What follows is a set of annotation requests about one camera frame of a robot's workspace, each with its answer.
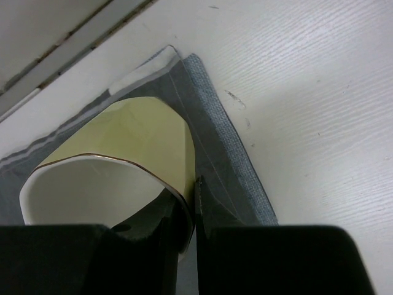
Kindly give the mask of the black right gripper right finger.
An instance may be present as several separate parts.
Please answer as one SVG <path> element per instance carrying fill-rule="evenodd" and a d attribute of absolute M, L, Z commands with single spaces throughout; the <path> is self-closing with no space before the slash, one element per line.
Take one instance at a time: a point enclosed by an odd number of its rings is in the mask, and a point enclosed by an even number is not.
<path fill-rule="evenodd" d="M 248 226 L 195 184 L 200 294 L 373 294 L 356 244 L 335 226 Z"/>

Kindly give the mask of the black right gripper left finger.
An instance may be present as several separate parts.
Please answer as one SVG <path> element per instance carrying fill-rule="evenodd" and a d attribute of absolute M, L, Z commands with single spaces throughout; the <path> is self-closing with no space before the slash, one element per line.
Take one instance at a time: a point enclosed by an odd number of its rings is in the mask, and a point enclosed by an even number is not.
<path fill-rule="evenodd" d="M 185 214 L 168 190 L 108 228 L 1 227 L 2 294 L 174 294 Z"/>

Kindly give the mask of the grey striped cloth placemat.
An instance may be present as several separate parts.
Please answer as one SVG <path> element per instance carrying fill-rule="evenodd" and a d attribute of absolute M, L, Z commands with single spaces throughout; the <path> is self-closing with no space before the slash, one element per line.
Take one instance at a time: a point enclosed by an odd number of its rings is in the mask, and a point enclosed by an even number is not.
<path fill-rule="evenodd" d="M 21 221 L 17 192 L 28 173 L 80 127 L 111 103 L 156 94 L 185 117 L 196 150 L 196 166 L 234 213 L 250 222 L 275 224 L 276 217 L 246 151 L 197 55 L 181 58 L 170 45 L 114 82 L 78 114 L 42 132 L 1 158 L 1 222 Z"/>

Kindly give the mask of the yellow-green mug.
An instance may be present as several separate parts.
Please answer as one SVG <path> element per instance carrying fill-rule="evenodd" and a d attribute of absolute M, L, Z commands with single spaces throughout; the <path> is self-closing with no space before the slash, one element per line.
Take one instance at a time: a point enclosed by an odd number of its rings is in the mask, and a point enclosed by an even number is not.
<path fill-rule="evenodd" d="M 111 104 L 46 157 L 24 182 L 27 225 L 114 227 L 168 190 L 184 211 L 185 254 L 193 234 L 195 148 L 186 121 L 156 97 Z"/>

